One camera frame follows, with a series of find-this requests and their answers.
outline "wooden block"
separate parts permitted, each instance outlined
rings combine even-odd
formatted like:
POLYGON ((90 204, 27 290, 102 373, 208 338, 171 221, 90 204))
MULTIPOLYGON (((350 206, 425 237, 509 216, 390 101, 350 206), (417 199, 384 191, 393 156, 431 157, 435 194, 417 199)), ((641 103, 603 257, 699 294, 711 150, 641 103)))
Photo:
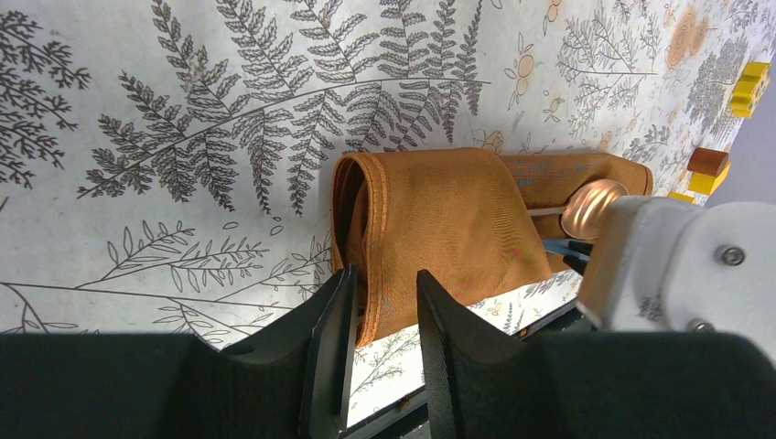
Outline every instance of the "wooden block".
POLYGON ((679 201, 686 201, 690 204, 695 204, 695 198, 690 197, 689 195, 680 194, 678 192, 671 192, 668 194, 669 198, 678 199, 679 201))
POLYGON ((725 169, 723 169, 722 173, 716 177, 705 176, 703 174, 693 174, 693 176, 690 178, 690 184, 687 186, 687 189, 699 194, 711 195, 715 190, 717 190, 719 185, 725 181, 725 178, 728 177, 729 171, 730 162, 727 162, 725 169))
POLYGON ((728 153, 707 148, 696 148, 687 163, 687 170, 705 176, 716 177, 722 174, 728 164, 728 153))

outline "table surface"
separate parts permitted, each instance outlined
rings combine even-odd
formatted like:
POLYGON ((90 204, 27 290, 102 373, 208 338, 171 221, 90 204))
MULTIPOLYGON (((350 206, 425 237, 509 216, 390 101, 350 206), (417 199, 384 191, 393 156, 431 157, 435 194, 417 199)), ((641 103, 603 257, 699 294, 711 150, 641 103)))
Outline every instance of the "table surface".
MULTIPOLYGON (((328 278, 346 151, 605 151, 684 192, 776 44, 767 1, 371 3, 5 1, 0 332, 247 337, 328 278)), ((579 284, 471 309, 514 333, 579 284)), ((414 327, 359 349, 349 423, 421 363, 414 327)))

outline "folded cloth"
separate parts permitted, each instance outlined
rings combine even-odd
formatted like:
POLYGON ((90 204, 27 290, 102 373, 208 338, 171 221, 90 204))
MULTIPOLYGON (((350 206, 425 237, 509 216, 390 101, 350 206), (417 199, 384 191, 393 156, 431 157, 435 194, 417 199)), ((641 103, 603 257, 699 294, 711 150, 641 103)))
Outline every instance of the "folded cloth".
POLYGON ((599 178, 631 194, 652 189, 649 169, 603 154, 498 157, 461 148, 343 156, 334 173, 332 265, 358 267, 357 346, 417 323, 420 270, 472 305, 565 269, 541 241, 565 237, 558 216, 532 220, 527 209, 563 205, 599 178))

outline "gray background wall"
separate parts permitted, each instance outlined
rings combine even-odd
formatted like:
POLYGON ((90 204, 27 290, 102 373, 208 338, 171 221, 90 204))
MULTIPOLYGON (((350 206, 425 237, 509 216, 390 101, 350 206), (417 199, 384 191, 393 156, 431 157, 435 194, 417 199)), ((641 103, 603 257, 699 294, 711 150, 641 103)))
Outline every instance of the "gray background wall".
POLYGON ((731 201, 776 205, 776 78, 730 149, 730 173, 707 206, 731 201))

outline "spoon handle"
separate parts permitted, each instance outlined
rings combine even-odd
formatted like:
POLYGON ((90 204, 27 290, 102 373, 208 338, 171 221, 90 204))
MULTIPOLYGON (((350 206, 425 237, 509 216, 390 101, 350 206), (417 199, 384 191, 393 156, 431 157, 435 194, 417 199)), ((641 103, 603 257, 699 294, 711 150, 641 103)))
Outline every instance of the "spoon handle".
POLYGON ((566 210, 566 206, 560 208, 530 209, 528 215, 532 217, 542 217, 544 215, 560 215, 566 210))

